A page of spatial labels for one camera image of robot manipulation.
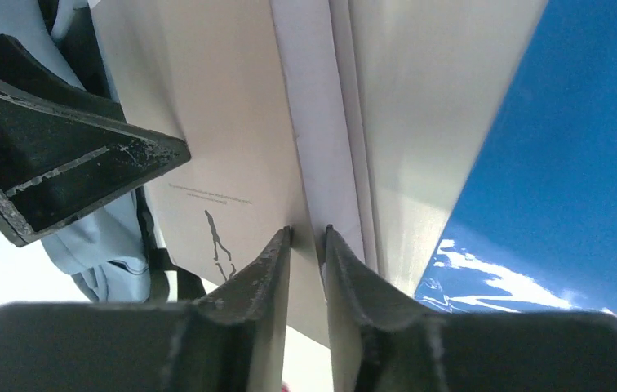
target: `black plastic part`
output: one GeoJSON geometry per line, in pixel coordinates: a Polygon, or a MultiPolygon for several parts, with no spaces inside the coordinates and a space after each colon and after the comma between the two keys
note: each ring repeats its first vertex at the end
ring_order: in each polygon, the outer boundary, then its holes
{"type": "Polygon", "coordinates": [[[0,391],[279,391],[289,228],[209,296],[0,309],[0,391]]]}
{"type": "Polygon", "coordinates": [[[617,318],[439,314],[326,232],[335,391],[617,391],[617,318]]]}
{"type": "Polygon", "coordinates": [[[17,246],[190,160],[182,140],[125,123],[0,35],[0,230],[17,246]]]}

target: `beige book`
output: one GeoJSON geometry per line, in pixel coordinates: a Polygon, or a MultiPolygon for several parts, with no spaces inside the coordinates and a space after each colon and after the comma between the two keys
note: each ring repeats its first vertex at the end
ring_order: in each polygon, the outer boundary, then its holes
{"type": "Polygon", "coordinates": [[[186,139],[148,184],[180,267],[216,284],[294,229],[288,323],[327,345],[326,304],[268,0],[104,0],[93,20],[129,123],[186,139]]]}

